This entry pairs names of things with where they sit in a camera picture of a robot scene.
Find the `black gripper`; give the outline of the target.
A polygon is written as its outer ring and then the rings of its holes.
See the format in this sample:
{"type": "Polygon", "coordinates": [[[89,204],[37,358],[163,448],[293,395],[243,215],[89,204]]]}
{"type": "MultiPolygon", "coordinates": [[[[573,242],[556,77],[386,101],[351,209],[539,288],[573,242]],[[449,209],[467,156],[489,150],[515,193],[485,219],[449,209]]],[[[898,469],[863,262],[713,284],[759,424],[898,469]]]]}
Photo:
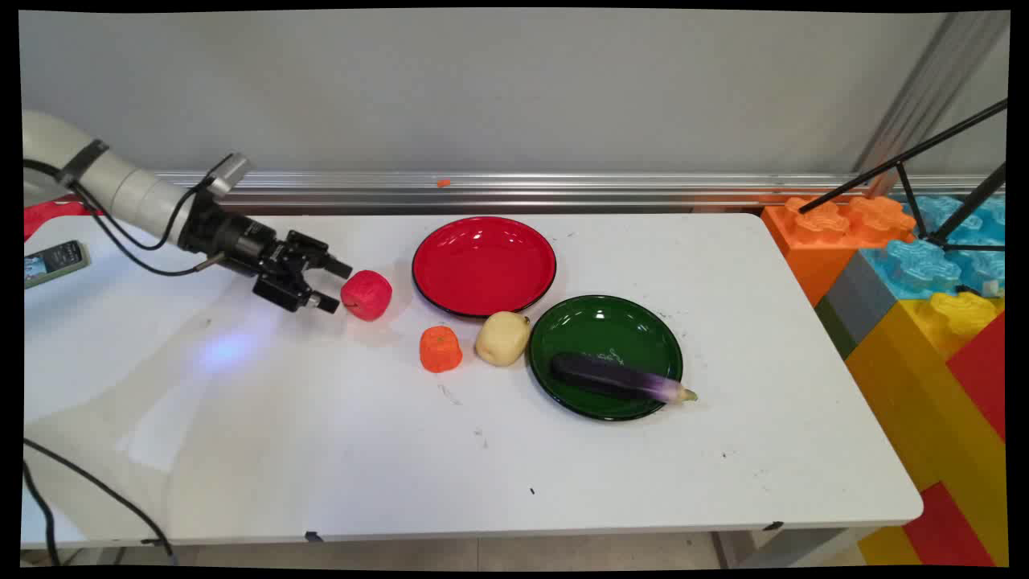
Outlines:
{"type": "Polygon", "coordinates": [[[275,228],[221,208],[210,195],[192,200],[181,228],[181,248],[210,259],[220,255],[220,266],[257,276],[253,293],[289,312],[301,307],[338,312],[339,300],[313,289],[301,272],[324,269],[342,279],[349,279],[353,272],[332,256],[327,243],[298,231],[279,237],[275,228]]]}

